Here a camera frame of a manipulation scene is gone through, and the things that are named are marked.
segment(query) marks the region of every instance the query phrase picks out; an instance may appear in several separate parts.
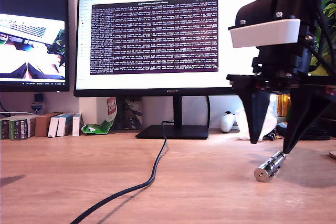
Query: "white game controller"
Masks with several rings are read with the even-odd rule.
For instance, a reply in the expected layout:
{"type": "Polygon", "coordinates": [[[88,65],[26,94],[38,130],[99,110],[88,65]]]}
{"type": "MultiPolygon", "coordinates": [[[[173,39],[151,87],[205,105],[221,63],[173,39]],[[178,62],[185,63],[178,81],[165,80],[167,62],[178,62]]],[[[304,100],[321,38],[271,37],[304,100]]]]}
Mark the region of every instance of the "white game controller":
{"type": "Polygon", "coordinates": [[[236,115],[231,114],[231,111],[226,111],[226,115],[222,116],[219,121],[219,127],[223,132],[229,132],[232,125],[236,122],[236,115]]]}

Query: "green snack packet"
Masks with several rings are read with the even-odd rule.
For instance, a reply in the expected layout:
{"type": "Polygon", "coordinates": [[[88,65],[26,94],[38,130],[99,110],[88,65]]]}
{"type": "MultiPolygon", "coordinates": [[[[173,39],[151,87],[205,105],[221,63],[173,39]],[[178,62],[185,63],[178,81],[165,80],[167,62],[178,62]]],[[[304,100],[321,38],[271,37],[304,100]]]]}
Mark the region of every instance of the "green snack packet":
{"type": "Polygon", "coordinates": [[[82,127],[84,133],[92,134],[107,134],[114,123],[114,119],[117,114],[117,102],[115,97],[110,97],[107,99],[107,118],[101,123],[97,124],[86,124],[82,127]]]}

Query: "monitor stand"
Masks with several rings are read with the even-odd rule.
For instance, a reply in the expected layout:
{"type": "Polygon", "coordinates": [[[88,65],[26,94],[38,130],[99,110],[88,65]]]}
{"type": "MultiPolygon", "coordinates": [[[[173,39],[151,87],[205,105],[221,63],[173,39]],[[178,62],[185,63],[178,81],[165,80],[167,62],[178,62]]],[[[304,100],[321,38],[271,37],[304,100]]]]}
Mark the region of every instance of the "monitor stand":
{"type": "MultiPolygon", "coordinates": [[[[165,125],[164,133],[168,139],[207,139],[209,136],[207,125],[182,125],[182,96],[174,99],[174,125],[165,125]]],[[[161,125],[151,125],[138,135],[142,139],[163,139],[161,125]]]]}
{"type": "Polygon", "coordinates": [[[20,51],[31,51],[33,49],[30,44],[25,43],[25,39],[23,39],[22,42],[14,42],[14,46],[16,50],[20,51]]]}

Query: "plastic bag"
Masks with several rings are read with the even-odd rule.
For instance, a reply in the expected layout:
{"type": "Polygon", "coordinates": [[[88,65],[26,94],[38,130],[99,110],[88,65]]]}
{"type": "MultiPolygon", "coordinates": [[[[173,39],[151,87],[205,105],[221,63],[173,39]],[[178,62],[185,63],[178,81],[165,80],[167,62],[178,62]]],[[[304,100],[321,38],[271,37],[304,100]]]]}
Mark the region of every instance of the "plastic bag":
{"type": "Polygon", "coordinates": [[[101,125],[86,124],[82,127],[82,131],[84,133],[107,134],[112,127],[117,114],[117,102],[115,97],[107,99],[107,108],[107,118],[101,123],[101,125]]]}
{"type": "MultiPolygon", "coordinates": [[[[238,134],[239,139],[249,140],[250,133],[248,131],[245,109],[236,111],[236,120],[240,130],[238,134]]],[[[261,134],[259,136],[259,141],[262,141],[263,136],[270,133],[275,128],[277,122],[278,120],[276,119],[276,117],[273,116],[273,112],[271,110],[267,110],[264,125],[262,127],[261,134]]]]}

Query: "monitor logo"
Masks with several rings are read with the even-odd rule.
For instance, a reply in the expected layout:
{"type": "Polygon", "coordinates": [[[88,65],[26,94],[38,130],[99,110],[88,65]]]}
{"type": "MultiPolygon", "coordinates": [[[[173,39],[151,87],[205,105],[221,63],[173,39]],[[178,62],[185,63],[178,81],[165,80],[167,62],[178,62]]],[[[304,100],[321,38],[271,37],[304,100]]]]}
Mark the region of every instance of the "monitor logo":
{"type": "Polygon", "coordinates": [[[167,89],[167,93],[178,93],[179,90],[167,89]]]}

